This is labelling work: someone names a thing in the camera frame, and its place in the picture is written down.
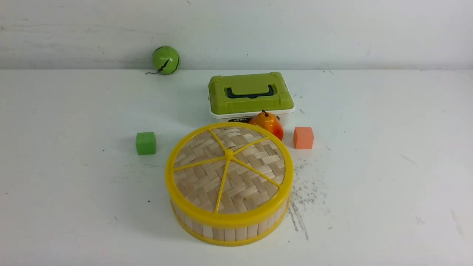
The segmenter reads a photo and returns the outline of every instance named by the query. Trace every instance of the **steamer basket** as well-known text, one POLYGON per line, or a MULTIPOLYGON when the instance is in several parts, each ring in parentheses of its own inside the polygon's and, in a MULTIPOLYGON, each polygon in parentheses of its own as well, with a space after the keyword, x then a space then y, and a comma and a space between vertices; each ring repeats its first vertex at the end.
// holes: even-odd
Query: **steamer basket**
POLYGON ((181 226, 214 245, 239 246, 271 233, 289 207, 294 166, 268 131, 220 123, 184 137, 166 165, 166 185, 181 226))

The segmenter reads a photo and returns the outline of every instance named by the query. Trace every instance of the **green ball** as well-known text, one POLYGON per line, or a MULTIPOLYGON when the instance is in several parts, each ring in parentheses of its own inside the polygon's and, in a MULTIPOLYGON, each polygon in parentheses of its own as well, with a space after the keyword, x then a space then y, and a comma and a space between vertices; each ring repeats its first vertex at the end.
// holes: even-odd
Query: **green ball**
POLYGON ((154 51, 151 62, 158 73, 170 75, 179 68, 180 58, 173 47, 161 46, 154 51))

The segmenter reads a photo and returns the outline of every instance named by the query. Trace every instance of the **orange block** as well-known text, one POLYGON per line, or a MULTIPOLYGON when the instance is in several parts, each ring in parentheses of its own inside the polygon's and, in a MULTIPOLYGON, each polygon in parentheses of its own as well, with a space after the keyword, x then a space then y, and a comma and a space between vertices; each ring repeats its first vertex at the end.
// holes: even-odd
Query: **orange block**
POLYGON ((294 148, 297 150, 310 150, 314 144, 312 127, 294 128, 294 148))

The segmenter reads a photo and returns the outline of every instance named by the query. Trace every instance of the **yellow plastic frame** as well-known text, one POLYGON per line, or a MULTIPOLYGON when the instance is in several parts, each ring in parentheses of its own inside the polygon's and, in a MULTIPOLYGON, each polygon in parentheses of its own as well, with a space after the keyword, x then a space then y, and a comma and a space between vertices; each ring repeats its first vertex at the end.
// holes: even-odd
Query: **yellow plastic frame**
MULTIPOLYGON (((176 145, 176 147, 171 152, 171 154, 169 156, 169 159, 167 160, 166 173, 165 173, 166 186, 167 186, 167 189, 169 191, 169 196, 170 196, 171 200, 175 203, 176 207, 184 215, 188 216, 192 220, 194 220, 196 222, 199 222, 201 224, 204 224, 204 225, 207 225, 207 226, 210 226, 210 227, 223 228, 223 229, 233 229, 233 228, 253 226, 255 224, 258 224, 258 223, 268 219, 271 215, 275 214, 288 200, 291 189, 292 189, 293 178, 294 178, 294 165, 293 165, 291 156, 290 156, 287 148, 284 146, 284 144, 278 138, 276 138, 273 134, 271 134, 270 132, 266 131, 263 128, 260 128, 260 127, 257 127, 257 126, 251 125, 251 124, 238 123, 238 122, 226 122, 226 123, 211 124, 211 125, 202 127, 200 129, 197 129, 197 130, 193 131, 192 133, 188 134, 187 136, 185 136, 176 145), (255 142, 249 143, 249 144, 243 146, 242 148, 236 150, 235 152, 232 152, 231 150, 227 150, 223 147, 220 139, 218 137, 216 137, 215 133, 212 130, 214 128, 221 128, 221 127, 244 127, 244 128, 248 128, 248 129, 254 130, 256 132, 259 132, 262 135, 264 135, 265 137, 255 141, 255 142), (201 134, 205 131, 210 131, 211 132, 211 134, 214 136, 216 141, 219 143, 219 145, 222 147, 223 151, 225 152, 225 156, 210 159, 210 160, 201 161, 201 162, 194 163, 194 164, 189 164, 189 165, 174 169, 175 159, 176 159, 179 151, 193 137, 195 137, 198 134, 201 134), (267 178, 265 175, 263 175, 262 173, 260 173, 256 169, 252 168, 249 165, 246 165, 245 163, 243 163, 239 160, 236 160, 236 158, 233 157, 233 154, 238 153, 238 152, 244 150, 245 148, 247 148, 247 147, 249 147, 253 144, 256 144, 258 142, 261 142, 263 140, 266 140, 266 139, 272 140, 274 142, 274 144, 279 148, 279 150, 281 151, 281 154, 283 156, 284 163, 285 163, 285 175, 284 175, 284 179, 283 179, 281 184, 275 183, 274 181, 267 178), (197 206, 195 206, 191 202, 189 202, 177 189, 177 186, 174 182, 174 171, 184 169, 184 168, 188 168, 188 167, 192 167, 192 166, 196 166, 196 165, 200 165, 200 164, 204 164, 204 163, 209 163, 209 162, 212 162, 212 161, 217 161, 217 160, 227 160, 226 167, 225 167, 225 170, 224 170, 224 176, 222 177, 222 182, 225 181, 228 164, 229 164, 229 161, 232 160, 236 163, 242 164, 243 166, 249 168, 250 170, 252 170, 255 173, 262 176, 263 178, 265 178, 268 181, 272 182, 274 185, 276 185, 279 188, 278 192, 276 193, 276 195, 273 198, 271 198, 265 204, 261 205, 257 209, 247 211, 245 213, 219 214, 218 213, 218 205, 219 205, 218 203, 216 204, 216 210, 213 213, 198 208, 197 206)), ((208 243, 211 243, 211 242, 213 243, 213 242, 217 241, 219 245, 223 245, 223 243, 222 243, 223 241, 204 238, 200 235, 197 235, 195 237, 197 237, 197 238, 199 238, 203 241, 206 241, 208 243)), ((258 240, 262 237, 257 236, 255 238, 251 238, 250 240, 252 240, 251 242, 253 242, 253 241, 256 241, 256 240, 258 240)))
POLYGON ((201 236, 199 235, 198 233, 194 232, 193 230, 191 230, 189 227, 186 226, 185 223, 183 223, 179 217, 177 217, 177 214, 173 208, 173 212, 174 212, 174 215, 176 216, 176 219, 177 221, 179 222, 179 224, 181 225, 182 228, 184 228, 184 230, 186 230, 186 232, 188 232, 191 236, 197 238, 198 240, 200 241, 204 241, 204 242, 207 242, 209 244, 212 244, 212 245, 218 245, 218 246, 225 246, 225 247, 236 247, 236 246, 243 246, 243 245, 248 245, 248 244, 251 244, 253 242, 256 242, 260 239, 263 239, 264 237, 266 237, 267 235, 269 235, 271 232, 273 232, 276 227, 278 227, 278 225, 282 222, 282 220, 284 219, 284 217, 286 216, 286 213, 288 212, 288 209, 289 209, 289 202, 288 202, 288 205, 286 206, 286 209, 284 210, 284 213, 281 215, 281 217, 274 223, 274 225, 271 227, 271 228, 268 228, 266 230, 266 232, 262 233, 261 235, 257 235, 253 238, 249 238, 249 239, 245 239, 245 240, 237 240, 237 241, 223 241, 223 240, 215 240, 215 239, 210 239, 210 238, 207 238, 205 236, 201 236))

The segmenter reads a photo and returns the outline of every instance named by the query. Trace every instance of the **toy fruit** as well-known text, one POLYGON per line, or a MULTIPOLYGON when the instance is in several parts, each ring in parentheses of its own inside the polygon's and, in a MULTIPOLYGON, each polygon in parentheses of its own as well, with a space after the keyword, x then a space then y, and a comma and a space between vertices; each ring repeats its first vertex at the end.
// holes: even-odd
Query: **toy fruit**
POLYGON ((170 75, 179 68, 180 57, 179 53, 173 47, 161 46, 154 51, 151 62, 153 63, 153 66, 157 72, 148 73, 170 75))
POLYGON ((261 110, 261 113, 250 119, 248 124, 262 127, 275 135, 280 141, 284 137, 284 130, 277 117, 271 113, 261 110))

